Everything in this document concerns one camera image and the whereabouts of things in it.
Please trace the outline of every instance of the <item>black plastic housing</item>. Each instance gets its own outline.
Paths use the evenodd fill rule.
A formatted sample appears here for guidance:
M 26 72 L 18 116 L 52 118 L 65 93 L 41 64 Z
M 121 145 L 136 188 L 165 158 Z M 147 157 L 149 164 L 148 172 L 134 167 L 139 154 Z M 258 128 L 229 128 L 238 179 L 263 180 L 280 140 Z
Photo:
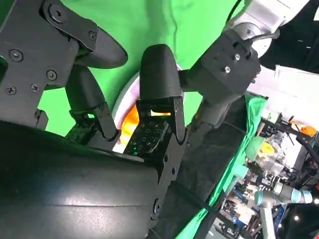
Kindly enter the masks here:
M 155 169 L 0 121 L 1 239 L 142 239 Z
M 181 96 L 174 55 L 165 44 L 148 47 L 141 60 L 141 100 Z
M 210 104 L 229 104 L 246 92 L 259 72 L 258 55 L 251 43 L 229 30 L 187 72 L 186 82 Z

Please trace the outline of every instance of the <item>green fabric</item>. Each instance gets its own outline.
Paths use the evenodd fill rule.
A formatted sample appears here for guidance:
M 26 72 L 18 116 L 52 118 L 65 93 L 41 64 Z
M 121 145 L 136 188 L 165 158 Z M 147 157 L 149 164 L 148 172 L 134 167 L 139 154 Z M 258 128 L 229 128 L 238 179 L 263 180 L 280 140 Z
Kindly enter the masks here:
M 266 106 L 267 101 L 263 98 L 255 98 L 247 96 L 245 97 L 246 100 L 246 107 L 247 107 L 247 131 L 246 135 L 238 148 L 235 156 L 232 158 L 230 164 L 228 165 L 222 179 L 219 181 L 215 191 L 213 192 L 210 200 L 209 205 L 213 206 L 218 196 L 222 190 L 226 191 L 227 187 L 231 183 L 234 172 L 233 168 L 237 165 L 243 165 L 245 163 L 245 148 L 247 147 L 250 140 L 254 137 L 258 125 L 261 120 L 261 112 Z M 192 239 L 194 238 L 197 229 L 207 215 L 207 210 L 202 209 L 200 210 L 196 216 L 188 223 L 188 225 L 184 228 L 184 230 L 177 236 L 177 239 Z
M 112 109 L 120 90 L 139 71 L 143 51 L 166 43 L 184 69 L 219 36 L 236 0 L 62 0 L 79 15 L 90 18 L 126 49 L 129 61 L 110 70 L 91 69 Z M 185 122 L 188 124 L 201 101 L 187 93 Z M 64 89 L 44 93 L 39 108 L 49 117 L 47 131 L 66 135 L 74 125 Z

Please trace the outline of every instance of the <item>cable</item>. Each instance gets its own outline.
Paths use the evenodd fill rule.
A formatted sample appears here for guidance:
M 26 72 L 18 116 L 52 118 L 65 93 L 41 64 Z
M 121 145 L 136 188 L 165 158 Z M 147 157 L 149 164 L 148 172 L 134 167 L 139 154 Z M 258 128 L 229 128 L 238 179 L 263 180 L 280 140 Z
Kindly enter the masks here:
M 254 36 L 254 37 L 250 38 L 249 40 L 252 42 L 255 42 L 255 41 L 268 39 L 268 38 L 277 39 L 279 36 L 280 36 L 280 30 L 278 28 L 274 33 L 266 33 L 266 34 L 262 34 L 259 36 Z
M 227 22 L 229 22 L 229 20 L 230 20 L 231 17 L 233 16 L 234 11 L 236 10 L 236 8 L 238 7 L 238 5 L 240 4 L 241 1 L 242 1 L 242 0 L 237 0 L 237 2 L 235 3 L 235 5 L 234 5 L 233 8 L 231 9 L 231 11 L 230 11 L 230 13 L 229 13 L 229 15 L 228 15 L 228 17 L 227 17 L 226 24 L 227 24 Z

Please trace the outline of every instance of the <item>black mounting bracket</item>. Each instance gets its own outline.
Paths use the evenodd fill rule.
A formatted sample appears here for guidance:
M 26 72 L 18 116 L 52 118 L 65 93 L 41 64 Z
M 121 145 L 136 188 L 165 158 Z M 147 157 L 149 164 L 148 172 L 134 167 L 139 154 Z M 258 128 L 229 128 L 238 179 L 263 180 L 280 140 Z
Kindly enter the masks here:
M 45 129 L 41 96 L 65 87 L 74 64 L 115 68 L 127 59 L 118 42 L 61 1 L 15 0 L 0 28 L 0 120 Z
M 184 126 L 182 97 L 171 97 L 137 102 L 140 122 L 124 153 L 141 157 L 157 169 L 159 183 L 154 197 L 151 219 L 160 213 L 165 194 L 176 180 L 185 151 L 188 129 Z M 152 112 L 167 116 L 152 116 Z

